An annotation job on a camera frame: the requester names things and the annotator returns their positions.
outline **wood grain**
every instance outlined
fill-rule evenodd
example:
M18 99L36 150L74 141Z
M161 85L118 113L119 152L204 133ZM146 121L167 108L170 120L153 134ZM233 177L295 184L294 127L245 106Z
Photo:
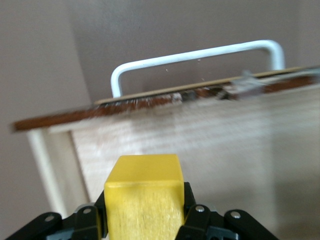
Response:
M122 155L177 154L198 203L243 209L280 239L320 238L320 86L203 98L102 118L72 136L92 200Z

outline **brown wooden edge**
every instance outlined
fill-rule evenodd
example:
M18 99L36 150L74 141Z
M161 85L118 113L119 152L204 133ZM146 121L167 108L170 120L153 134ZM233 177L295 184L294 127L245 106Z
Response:
M263 79L272 76L295 73L306 69L310 68L295 67L286 70L254 74L253 76L255 76L258 79ZM239 77L233 77L216 81L209 81L205 83L196 83L181 87L162 89L159 91L129 95L119 98L111 98L102 101L102 104L100 105L92 106L87 109L72 110L64 113L51 114L16 121L13 123L12 128L14 132L26 131L36 128L45 128L53 125L76 122L84 119L93 119L103 116L110 116L138 109L150 109L156 106L174 103L176 101L185 102L188 100L194 100L198 98L214 97L218 94L221 94L221 91L225 85L229 85L232 80L238 78ZM282 90L311 85L313 83L314 81L312 76L301 76L288 79L286 81L266 85L263 88L263 92L266 94L274 93Z

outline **gray wall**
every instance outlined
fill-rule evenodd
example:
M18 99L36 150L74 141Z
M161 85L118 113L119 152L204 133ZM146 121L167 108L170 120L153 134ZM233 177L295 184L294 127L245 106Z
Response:
M49 211L26 135L10 123L111 97L111 73L129 61L273 39L287 67L318 65L319 12L318 0L1 1L0 239ZM124 74L124 93L265 65L257 51L156 67Z
M301 0L69 0L79 59L92 101L111 97L120 64L188 51L272 39L286 66L319 64L319 2ZM125 94L266 70L261 51L125 73Z
M64 2L1 1L0 239L50 211L26 134L10 123L89 104Z

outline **handle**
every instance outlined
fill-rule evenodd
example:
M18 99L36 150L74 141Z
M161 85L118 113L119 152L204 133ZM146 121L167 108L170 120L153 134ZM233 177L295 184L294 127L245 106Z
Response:
M132 61L118 66L111 75L112 96L118 98L122 96L120 86L120 75L136 69L144 69L165 64L184 62L188 60L202 59L217 55L233 54L249 50L266 50L269 53L269 70L281 70L285 68L284 51L279 43L273 40L257 40L238 43L227 46L213 47L197 51L189 51L168 56L160 56L139 61Z

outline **wooden block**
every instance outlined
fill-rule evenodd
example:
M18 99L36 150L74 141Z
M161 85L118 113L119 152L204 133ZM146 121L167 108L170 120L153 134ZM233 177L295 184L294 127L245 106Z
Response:
M104 185L110 240L173 240L184 221L184 180L175 154L118 159Z

